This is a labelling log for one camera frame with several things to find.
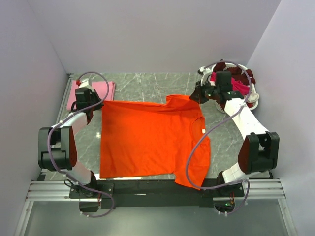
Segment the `orange t shirt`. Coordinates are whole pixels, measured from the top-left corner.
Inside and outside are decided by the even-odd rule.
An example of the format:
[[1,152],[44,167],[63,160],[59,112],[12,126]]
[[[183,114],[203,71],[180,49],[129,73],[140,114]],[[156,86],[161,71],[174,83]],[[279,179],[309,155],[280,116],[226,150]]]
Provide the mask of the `orange t shirt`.
[[166,103],[106,101],[102,108],[100,177],[173,174],[179,185],[199,189],[210,167],[200,106],[185,95]]

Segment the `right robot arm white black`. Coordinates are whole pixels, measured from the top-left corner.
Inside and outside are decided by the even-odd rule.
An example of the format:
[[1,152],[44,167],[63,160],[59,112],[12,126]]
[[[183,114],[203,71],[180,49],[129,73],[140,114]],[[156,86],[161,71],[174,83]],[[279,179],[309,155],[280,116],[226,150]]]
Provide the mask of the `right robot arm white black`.
[[276,168],[280,138],[276,132],[270,132],[253,115],[246,99],[239,91],[233,91],[232,75],[229,71],[216,73],[214,81],[198,81],[190,100],[203,104],[215,100],[224,107],[228,120],[233,120],[239,129],[243,144],[236,164],[221,172],[217,177],[216,189],[221,196],[233,191],[233,185],[241,183],[259,172]]

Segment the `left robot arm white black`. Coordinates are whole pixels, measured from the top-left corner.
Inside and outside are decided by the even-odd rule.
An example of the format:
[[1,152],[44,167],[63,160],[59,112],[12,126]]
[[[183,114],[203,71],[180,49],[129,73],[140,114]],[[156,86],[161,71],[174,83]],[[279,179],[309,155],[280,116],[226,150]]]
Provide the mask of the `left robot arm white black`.
[[38,133],[38,165],[51,172],[68,177],[70,188],[88,198],[98,194],[98,184],[93,171],[78,161],[75,134],[88,125],[94,110],[102,108],[101,99],[91,86],[75,90],[71,113],[58,124],[43,127]]

